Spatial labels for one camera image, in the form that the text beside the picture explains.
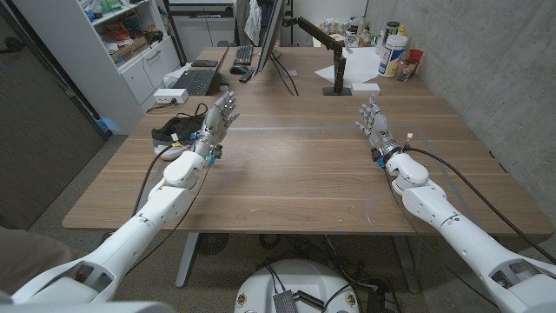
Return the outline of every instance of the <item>desk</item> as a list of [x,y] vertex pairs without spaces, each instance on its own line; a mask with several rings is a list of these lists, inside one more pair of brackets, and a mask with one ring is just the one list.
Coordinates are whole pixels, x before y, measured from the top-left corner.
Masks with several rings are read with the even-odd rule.
[[[207,48],[199,58],[210,59],[206,54],[218,49]],[[222,159],[210,169],[178,229],[191,233],[413,235],[383,171],[371,160],[367,139],[354,127],[357,110],[368,98],[321,95],[321,88],[331,83],[314,71],[332,63],[332,52],[280,48],[280,61],[299,74],[294,80],[300,96],[292,97],[272,63],[248,83],[239,83],[239,76],[228,71],[235,49],[228,49],[221,73],[236,93],[236,110],[242,115],[228,131]],[[450,162],[524,233],[553,233],[531,198],[448,103],[435,97],[418,77],[405,83],[383,77],[372,82],[381,87],[381,96],[374,99],[393,125],[399,143],[413,132],[412,146]],[[210,106],[217,97],[190,97],[185,104],[149,113],[64,218],[63,226],[114,230],[127,221],[155,156],[150,130],[162,127],[178,112],[193,113],[198,103]],[[514,235],[456,175],[426,156],[413,153],[412,157],[428,168],[451,203],[485,231]],[[156,171],[151,180],[160,180],[161,171]],[[421,233],[437,234],[416,217],[410,219]],[[195,245],[189,236],[188,243],[192,251]]]

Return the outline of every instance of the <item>gray pants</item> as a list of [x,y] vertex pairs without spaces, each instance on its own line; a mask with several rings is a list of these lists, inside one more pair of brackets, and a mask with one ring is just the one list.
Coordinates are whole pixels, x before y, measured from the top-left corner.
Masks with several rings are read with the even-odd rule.
[[12,295],[38,274],[84,255],[52,238],[0,227],[0,290]]

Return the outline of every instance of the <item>power strip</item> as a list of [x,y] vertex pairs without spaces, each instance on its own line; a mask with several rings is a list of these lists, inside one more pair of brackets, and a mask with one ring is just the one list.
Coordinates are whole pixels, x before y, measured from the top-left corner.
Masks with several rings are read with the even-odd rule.
[[185,103],[189,93],[185,89],[164,89],[160,88],[155,92],[155,100],[159,104],[171,103],[175,99],[176,103]]

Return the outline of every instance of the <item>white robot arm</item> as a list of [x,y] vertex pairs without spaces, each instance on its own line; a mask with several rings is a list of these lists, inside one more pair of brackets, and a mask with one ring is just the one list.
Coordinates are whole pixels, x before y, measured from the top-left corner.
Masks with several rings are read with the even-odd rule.
[[[13,304],[69,305],[110,300],[162,227],[187,213],[201,185],[195,173],[220,158],[222,147],[218,143],[239,116],[232,115],[234,108],[233,92],[218,99],[201,129],[192,135],[192,150],[185,151],[165,169],[163,180],[150,191],[149,200],[137,214],[87,256],[47,270],[25,284],[11,298]],[[71,278],[77,273],[85,277],[80,282]]]
[[386,118],[372,99],[368,106],[361,106],[360,113],[365,123],[356,124],[373,146],[374,161],[396,176],[392,187],[402,196],[406,209],[440,232],[479,277],[500,310],[554,311],[556,266],[504,248],[461,215],[448,202],[444,190],[428,178],[427,169],[398,146]]

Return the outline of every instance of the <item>white cabinet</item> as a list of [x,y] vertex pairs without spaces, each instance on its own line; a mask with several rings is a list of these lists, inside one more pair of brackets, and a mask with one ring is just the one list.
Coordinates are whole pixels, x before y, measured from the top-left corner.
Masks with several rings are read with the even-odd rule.
[[195,61],[203,49],[216,47],[222,40],[234,42],[231,0],[171,0],[169,7],[188,62]]
[[[12,0],[79,90],[117,135],[129,134],[155,104],[152,96],[162,77],[179,66],[172,38],[154,0],[123,5],[121,10],[89,21],[77,0]],[[164,37],[116,67],[99,36],[103,23],[137,14],[141,28],[154,24]]]

